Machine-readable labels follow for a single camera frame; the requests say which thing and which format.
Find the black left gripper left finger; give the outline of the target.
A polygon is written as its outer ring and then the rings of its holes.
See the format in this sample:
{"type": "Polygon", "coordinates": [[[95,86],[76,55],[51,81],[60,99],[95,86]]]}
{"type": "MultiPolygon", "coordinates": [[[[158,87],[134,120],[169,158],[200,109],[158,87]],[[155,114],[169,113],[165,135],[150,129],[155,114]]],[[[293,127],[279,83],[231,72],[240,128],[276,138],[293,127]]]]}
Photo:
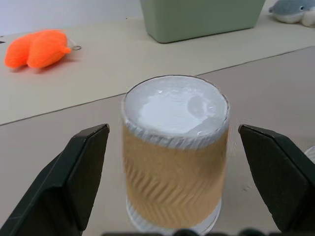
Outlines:
{"type": "Polygon", "coordinates": [[[109,125],[84,129],[37,175],[0,236],[82,236],[101,181],[109,125]]]}

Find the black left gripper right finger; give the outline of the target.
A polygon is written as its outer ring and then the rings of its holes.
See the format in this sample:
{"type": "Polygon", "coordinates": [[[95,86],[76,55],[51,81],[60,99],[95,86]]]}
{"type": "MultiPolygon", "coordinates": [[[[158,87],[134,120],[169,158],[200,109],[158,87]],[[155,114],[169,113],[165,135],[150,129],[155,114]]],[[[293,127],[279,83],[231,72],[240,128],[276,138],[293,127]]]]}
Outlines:
{"type": "Polygon", "coordinates": [[[315,233],[315,163],[285,135],[246,124],[238,132],[254,183],[278,229],[315,233]]]}

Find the brown sleeved paper cup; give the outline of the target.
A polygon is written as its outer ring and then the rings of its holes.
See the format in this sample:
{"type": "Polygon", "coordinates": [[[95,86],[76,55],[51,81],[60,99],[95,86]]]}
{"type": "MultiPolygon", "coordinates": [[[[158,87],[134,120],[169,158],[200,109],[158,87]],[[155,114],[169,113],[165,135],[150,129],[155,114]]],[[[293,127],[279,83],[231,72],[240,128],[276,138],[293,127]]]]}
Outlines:
{"type": "Polygon", "coordinates": [[[204,235],[221,210],[230,105],[212,83],[158,76],[122,100],[126,209],[137,230],[204,235]]]}

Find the orange plush toy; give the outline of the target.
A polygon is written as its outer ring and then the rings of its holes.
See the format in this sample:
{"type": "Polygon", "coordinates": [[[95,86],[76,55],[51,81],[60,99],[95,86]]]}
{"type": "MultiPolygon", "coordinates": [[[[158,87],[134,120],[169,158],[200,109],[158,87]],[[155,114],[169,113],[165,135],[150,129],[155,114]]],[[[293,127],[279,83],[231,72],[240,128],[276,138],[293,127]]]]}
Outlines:
{"type": "Polygon", "coordinates": [[[81,47],[68,39],[63,30],[47,29],[31,32],[9,44],[4,64],[9,68],[28,66],[42,69],[79,49],[81,47]]]}

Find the grey white plush whale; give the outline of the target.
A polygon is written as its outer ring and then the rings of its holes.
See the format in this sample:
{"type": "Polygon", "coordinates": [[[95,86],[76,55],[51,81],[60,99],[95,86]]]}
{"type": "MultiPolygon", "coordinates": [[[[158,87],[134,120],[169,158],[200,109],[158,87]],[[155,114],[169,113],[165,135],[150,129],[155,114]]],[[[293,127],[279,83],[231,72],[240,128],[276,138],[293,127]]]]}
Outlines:
{"type": "Polygon", "coordinates": [[[277,0],[268,11],[279,22],[315,28],[315,0],[277,0]]]}

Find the green plastic bin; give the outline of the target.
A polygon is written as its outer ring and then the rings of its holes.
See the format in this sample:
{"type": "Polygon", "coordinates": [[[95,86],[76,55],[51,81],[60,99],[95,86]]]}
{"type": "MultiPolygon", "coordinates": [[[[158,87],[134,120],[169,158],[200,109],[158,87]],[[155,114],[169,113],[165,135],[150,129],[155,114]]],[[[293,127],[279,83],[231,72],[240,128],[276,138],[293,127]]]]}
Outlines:
{"type": "Polygon", "coordinates": [[[253,28],[266,0],[140,0],[146,32],[159,43],[253,28]]]}

